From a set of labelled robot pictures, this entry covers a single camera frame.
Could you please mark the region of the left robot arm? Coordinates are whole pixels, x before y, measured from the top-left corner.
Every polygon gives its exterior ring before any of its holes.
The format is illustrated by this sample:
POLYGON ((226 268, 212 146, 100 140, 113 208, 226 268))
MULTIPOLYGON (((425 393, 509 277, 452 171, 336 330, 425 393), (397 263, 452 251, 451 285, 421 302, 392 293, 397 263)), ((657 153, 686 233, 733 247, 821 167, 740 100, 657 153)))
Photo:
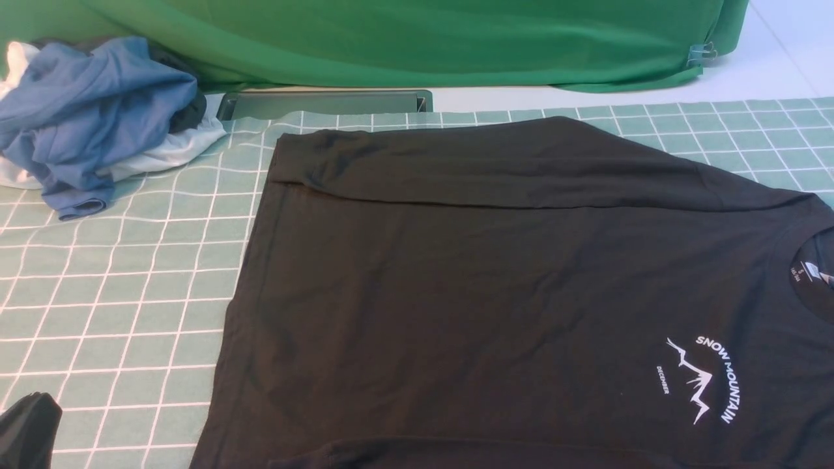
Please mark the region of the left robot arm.
POLYGON ((1 416, 1 467, 50 468, 63 411, 53 397, 33 392, 1 416))

